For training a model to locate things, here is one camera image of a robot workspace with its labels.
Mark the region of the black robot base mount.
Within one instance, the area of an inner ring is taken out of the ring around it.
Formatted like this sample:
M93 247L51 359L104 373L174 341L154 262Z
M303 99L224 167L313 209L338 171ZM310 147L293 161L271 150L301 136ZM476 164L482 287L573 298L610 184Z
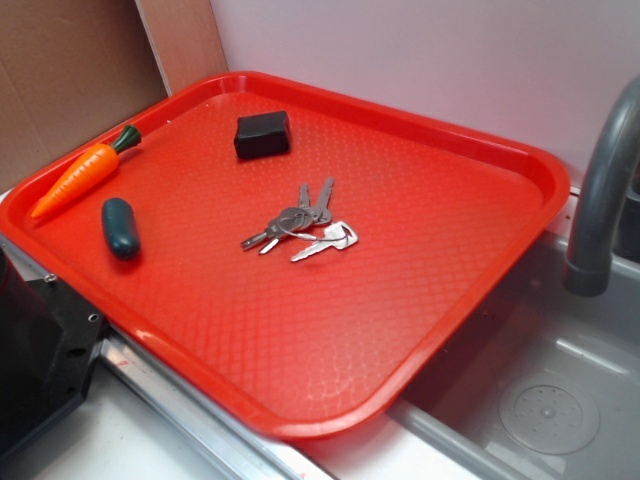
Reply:
M1 254L1 459L81 405L104 314L61 279L23 279Z

